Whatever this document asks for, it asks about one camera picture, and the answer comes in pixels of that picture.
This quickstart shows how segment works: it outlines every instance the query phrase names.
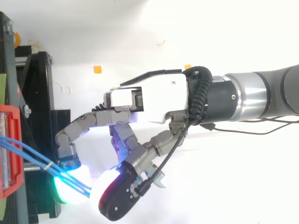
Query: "red container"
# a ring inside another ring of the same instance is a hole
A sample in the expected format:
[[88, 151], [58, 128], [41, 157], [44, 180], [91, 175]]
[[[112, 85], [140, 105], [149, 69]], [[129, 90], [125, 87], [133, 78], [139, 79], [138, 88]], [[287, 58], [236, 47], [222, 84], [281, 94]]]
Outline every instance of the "red container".
[[[0, 125], [6, 126], [6, 136], [12, 139], [21, 141], [21, 123], [20, 123], [20, 109], [10, 105], [0, 105], [0, 114], [5, 114], [5, 123]], [[14, 146], [22, 150], [22, 147], [12, 143]], [[6, 198], [15, 192], [24, 183], [23, 159], [7, 151], [9, 154], [9, 185], [7, 189], [3, 187], [2, 169], [3, 164], [0, 164], [0, 200]]]

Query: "metal frame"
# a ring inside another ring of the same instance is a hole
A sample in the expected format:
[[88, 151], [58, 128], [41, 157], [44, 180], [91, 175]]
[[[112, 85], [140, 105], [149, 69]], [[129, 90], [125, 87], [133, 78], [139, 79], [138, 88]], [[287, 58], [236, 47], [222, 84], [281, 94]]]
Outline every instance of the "metal frame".
[[[50, 55], [31, 54], [31, 46], [15, 50], [9, 21], [0, 12], [0, 73], [7, 75], [5, 102], [20, 107], [22, 141], [56, 162], [55, 134], [70, 123], [71, 113], [54, 110]], [[21, 57], [26, 60], [16, 63]], [[26, 113], [25, 105], [31, 114]], [[25, 184], [7, 198], [4, 223], [36, 224], [38, 214], [44, 213], [58, 217], [61, 206], [53, 184], [46, 172], [25, 172]]]
[[[0, 12], [0, 73], [7, 75], [6, 103], [19, 106], [17, 75], [14, 58], [14, 37], [11, 33], [10, 19]], [[5, 223], [28, 224], [26, 187], [23, 184], [17, 191], [7, 197]]]

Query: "blue cable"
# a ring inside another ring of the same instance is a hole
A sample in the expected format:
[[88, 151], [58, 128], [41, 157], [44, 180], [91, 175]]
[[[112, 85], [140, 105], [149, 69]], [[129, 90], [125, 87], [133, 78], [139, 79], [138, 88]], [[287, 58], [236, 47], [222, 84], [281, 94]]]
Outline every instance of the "blue cable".
[[[7, 150], [21, 156], [22, 158], [28, 160], [29, 162], [32, 162], [38, 166], [40, 166], [41, 168], [45, 168], [47, 165], [37, 161], [36, 159], [32, 158], [30, 155], [26, 154], [25, 152], [21, 151], [20, 149], [18, 149], [17, 147], [11, 145], [8, 142], [5, 142], [3, 140], [0, 140], [0, 146], [3, 148], [6, 148]], [[66, 176], [61, 175], [57, 170], [49, 167], [48, 169], [46, 169], [46, 171], [48, 173], [50, 173], [52, 176], [58, 176], [60, 178], [60, 180], [62, 182], [64, 182], [65, 184], [67, 184], [68, 186], [70, 186], [71, 188], [73, 188], [74, 190], [76, 190], [77, 192], [79, 192], [80, 194], [83, 194], [86, 197], [89, 197], [89, 192], [86, 191], [86, 189], [84, 189], [83, 186], [80, 186], [77, 182], [73, 181], [72, 179], [69, 179]]]
[[[6, 141], [10, 141], [10, 142], [14, 142], [20, 146], [22, 146], [23, 148], [27, 149], [28, 151], [30, 151], [31, 153], [33, 153], [34, 155], [38, 156], [39, 158], [41, 158], [42, 160], [46, 161], [47, 163], [52, 162], [50, 159], [48, 159], [47, 157], [45, 157], [44, 155], [40, 154], [39, 152], [37, 152], [36, 150], [34, 150], [33, 148], [31, 148], [30, 146], [24, 144], [21, 141], [15, 140], [15, 139], [11, 139], [8, 137], [4, 137], [4, 136], [0, 136], [0, 140], [6, 140]], [[76, 181], [77, 183], [81, 184], [83, 187], [85, 187], [88, 190], [91, 190], [91, 187], [88, 187], [87, 185], [83, 184], [81, 181], [77, 180], [75, 177], [73, 177], [72, 175], [70, 175], [69, 173], [65, 172], [63, 169], [61, 169], [57, 164], [53, 163], [52, 165], [55, 169], [57, 169], [59, 172], [64, 173], [66, 175], [68, 175], [71, 179], [73, 179], [74, 181]]]

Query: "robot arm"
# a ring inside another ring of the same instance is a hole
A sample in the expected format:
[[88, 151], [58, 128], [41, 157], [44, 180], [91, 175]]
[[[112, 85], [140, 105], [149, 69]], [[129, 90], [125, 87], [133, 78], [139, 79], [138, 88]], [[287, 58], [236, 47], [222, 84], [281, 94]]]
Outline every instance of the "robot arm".
[[[152, 160], [171, 153], [177, 142], [180, 146], [185, 127], [198, 115], [193, 125], [299, 114], [296, 98], [299, 65], [276, 71], [214, 76], [210, 77], [211, 82], [209, 77], [204, 67], [183, 73], [180, 70], [148, 72], [107, 92], [105, 110], [85, 114], [56, 135], [60, 166], [68, 169], [80, 166], [73, 141], [90, 127], [110, 126], [113, 146], [119, 154], [120, 175], [100, 198], [99, 210], [108, 219], [120, 219], [143, 196], [150, 185], [143, 193], [138, 191], [143, 183], [140, 174], [145, 172], [150, 178], [157, 172]], [[204, 91], [198, 91], [200, 85], [207, 93], [205, 96]], [[138, 143], [128, 124], [164, 123], [167, 119], [171, 119], [170, 130], [144, 144]], [[163, 176], [161, 171], [154, 176], [154, 183], [159, 187], [164, 187]]]

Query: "screw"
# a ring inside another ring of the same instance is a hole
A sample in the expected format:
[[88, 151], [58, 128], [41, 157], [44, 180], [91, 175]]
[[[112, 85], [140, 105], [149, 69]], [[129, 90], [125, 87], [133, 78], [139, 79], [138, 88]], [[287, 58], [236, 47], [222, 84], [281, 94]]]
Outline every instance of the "screw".
[[48, 64], [49, 65], [52, 65], [53, 64], [53, 58], [50, 56], [48, 57]]
[[9, 20], [9, 21], [7, 21], [5, 23], [4, 30], [9, 35], [13, 35], [14, 34], [14, 31], [13, 31], [13, 22], [11, 20]]
[[29, 109], [28, 105], [25, 105], [23, 108], [24, 115], [26, 118], [29, 118], [29, 115], [31, 114], [31, 109]]

